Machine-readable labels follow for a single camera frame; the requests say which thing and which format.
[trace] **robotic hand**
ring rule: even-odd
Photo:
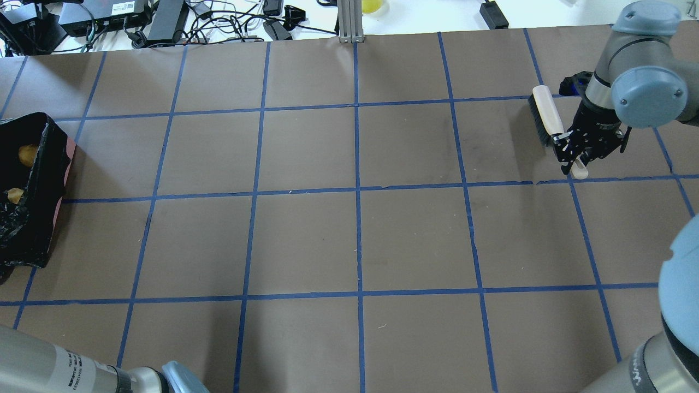
[[[582,98],[575,119],[563,130],[548,87],[531,99],[540,137],[552,144],[564,174],[587,177],[586,165],[621,147],[632,127],[659,127],[672,120],[699,127],[699,63],[675,59],[670,39],[680,12],[673,5],[642,0],[621,12],[593,73],[581,72],[560,86],[563,96]],[[626,124],[626,132],[619,129]]]

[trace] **tile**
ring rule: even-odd
[[[82,117],[102,54],[31,56],[22,70],[5,117],[46,112],[51,117]]]
[[[597,291],[486,294],[501,393],[579,392],[617,362]]]
[[[476,286],[463,188],[361,193],[364,290]]]
[[[10,278],[0,285],[0,301],[20,301],[24,298],[24,290],[31,274],[31,267],[17,266]]]
[[[353,192],[257,198],[250,293],[356,291]]]
[[[539,84],[520,29],[456,31],[442,39],[454,98],[529,95]],[[487,69],[469,66],[474,59]]]
[[[469,182],[562,179],[525,99],[456,103],[463,168]]]
[[[22,68],[22,61],[24,61],[24,57],[7,57],[0,61],[0,64],[2,64],[0,66],[0,80],[2,81],[0,83],[0,103],[3,106],[7,101],[10,90],[12,90],[12,85],[15,84],[17,74],[20,72],[20,68]]]
[[[128,304],[27,306],[18,329],[98,362],[116,364]]]
[[[608,24],[527,30],[541,77],[552,93],[558,92],[565,77],[594,71],[612,33]]]
[[[270,45],[266,107],[354,102],[351,45],[336,37]]]
[[[17,306],[0,307],[0,324],[12,327],[15,324],[15,318],[19,309]]]
[[[678,175],[699,173],[699,160],[696,149],[699,144],[697,127],[671,122],[658,129],[672,161],[672,170]]]
[[[437,34],[368,36],[357,57],[360,102],[449,98]]]
[[[576,184],[602,283],[654,283],[691,218],[673,180]]]
[[[579,97],[555,99],[563,126],[570,127],[580,104]],[[633,129],[624,153],[619,149],[604,159],[588,165],[590,178],[627,178],[631,176],[666,176],[670,167],[653,129]]]
[[[359,110],[361,185],[461,183],[447,103]]]
[[[36,272],[29,300],[131,296],[149,207],[149,202],[63,205],[48,265]]]
[[[677,33],[670,40],[672,54],[676,59],[699,62],[699,24],[695,20],[685,20],[679,23]]]
[[[67,197],[150,197],[167,123],[167,117],[85,122]]]
[[[158,201],[136,295],[242,294],[251,200],[240,196]]]
[[[251,301],[240,391],[359,391],[357,299]]]
[[[123,367],[176,360],[211,392],[232,392],[239,323],[239,301],[136,304]]]
[[[56,124],[66,135],[75,140],[75,137],[78,135],[78,130],[80,129],[80,122],[58,122]]]
[[[170,112],[182,48],[109,52],[89,116]]]
[[[366,390],[492,392],[477,294],[364,298]]]
[[[354,172],[351,108],[265,113],[260,190],[354,187]]]
[[[158,194],[251,192],[259,113],[176,116]]]
[[[699,213],[699,179],[683,179],[682,187],[694,208],[694,213]]]
[[[605,290],[621,357],[627,357],[663,330],[658,288]]]
[[[266,48],[266,44],[188,48],[175,110],[259,108]]]
[[[594,284],[568,185],[468,189],[485,287]]]

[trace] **black power brick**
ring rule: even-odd
[[[490,30],[507,29],[510,25],[495,1],[486,0],[485,3],[481,4],[480,12]]]

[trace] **white surface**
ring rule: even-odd
[[[686,0],[664,0],[679,8],[684,19],[686,16]],[[256,1],[230,0],[238,11],[249,9]],[[384,0],[379,11],[364,15],[364,34],[413,34],[433,33],[436,31],[469,31],[485,30],[488,26],[479,14],[483,0]],[[631,0],[497,0],[500,9],[510,22],[511,28],[522,27],[551,27],[551,26],[580,26],[586,24],[607,24],[616,21],[621,9]],[[306,11],[308,21],[306,26],[333,30],[337,18],[336,7],[319,6],[315,0],[284,0]],[[52,12],[60,13],[60,6],[54,6]],[[232,7],[214,3],[214,10]],[[190,13],[188,29],[194,14]],[[250,32],[269,41],[270,37],[262,28]],[[294,39],[322,38],[328,34],[317,31],[296,28],[291,32]],[[211,41],[220,41],[231,34],[221,34],[218,31],[210,37]],[[80,47],[83,38],[66,39],[57,49]],[[104,34],[95,45],[95,50],[131,49],[131,41],[123,31]]]

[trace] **yellow object in box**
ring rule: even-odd
[[[361,0],[361,13],[371,14],[381,8],[382,0]]]

